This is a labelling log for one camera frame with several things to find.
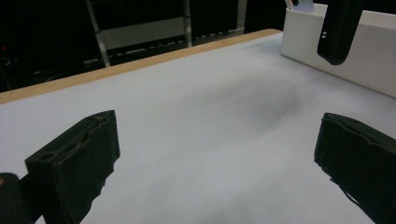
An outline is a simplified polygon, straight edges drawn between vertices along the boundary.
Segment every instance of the metal rack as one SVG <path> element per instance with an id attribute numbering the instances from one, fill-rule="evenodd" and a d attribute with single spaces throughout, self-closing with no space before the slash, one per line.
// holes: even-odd
<path id="1" fill-rule="evenodd" d="M 100 30 L 92 8 L 92 0 L 85 0 L 96 40 L 101 51 L 105 67 L 111 66 L 107 51 L 132 46 L 149 41 L 184 35 L 187 47 L 192 46 L 190 0 L 184 0 L 183 17 L 152 21 L 119 28 Z"/>

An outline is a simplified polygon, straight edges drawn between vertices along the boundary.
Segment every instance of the white box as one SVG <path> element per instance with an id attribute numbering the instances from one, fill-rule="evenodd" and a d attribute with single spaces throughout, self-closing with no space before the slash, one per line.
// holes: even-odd
<path id="1" fill-rule="evenodd" d="M 333 66 L 317 54 L 326 9 L 320 4 L 312 13 L 287 8 L 281 53 L 396 97 L 396 15 L 363 11 L 346 61 Z"/>

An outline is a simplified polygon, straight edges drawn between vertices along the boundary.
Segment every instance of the white tabletop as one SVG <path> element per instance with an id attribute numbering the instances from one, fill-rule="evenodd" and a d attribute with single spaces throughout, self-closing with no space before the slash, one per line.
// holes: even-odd
<path id="1" fill-rule="evenodd" d="M 121 156 L 82 223 L 373 223 L 314 163 L 332 112 L 396 137 L 396 100 L 283 57 L 282 34 L 0 105 L 0 171 L 114 109 Z"/>

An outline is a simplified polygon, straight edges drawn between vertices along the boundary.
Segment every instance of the table surface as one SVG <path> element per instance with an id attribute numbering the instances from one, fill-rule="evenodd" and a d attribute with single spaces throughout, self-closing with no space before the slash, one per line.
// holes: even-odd
<path id="1" fill-rule="evenodd" d="M 25 158 L 114 109 L 121 156 L 82 223 L 373 223 L 314 149 L 325 112 L 396 137 L 396 100 L 280 55 L 273 33 L 1 94 L 0 170 L 23 177 Z"/>

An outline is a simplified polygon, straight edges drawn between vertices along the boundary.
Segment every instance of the wooden table edge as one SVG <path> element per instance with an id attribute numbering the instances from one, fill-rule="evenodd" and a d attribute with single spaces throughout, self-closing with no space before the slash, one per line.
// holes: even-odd
<path id="1" fill-rule="evenodd" d="M 274 35 L 278 33 L 280 33 L 280 31 L 273 29 L 262 30 L 251 34 L 239 35 L 215 42 L 206 43 L 192 48 L 171 51 L 153 57 L 132 61 L 129 63 L 114 65 L 108 68 L 103 68 L 88 73 L 78 74 L 75 76 L 65 77 L 50 82 L 40 83 L 34 86 L 29 86 L 13 91 L 2 92 L 0 93 L 0 104 L 21 100 L 52 91 L 59 91 L 69 87 L 84 84 L 87 82 L 92 82 L 98 79 L 112 77 L 122 73 L 134 71 L 154 64 L 166 63 L 174 59 L 191 56 L 193 54 L 206 52 L 212 49 L 224 48 L 227 46 L 239 44 L 249 40 L 265 37 L 268 35 Z"/>

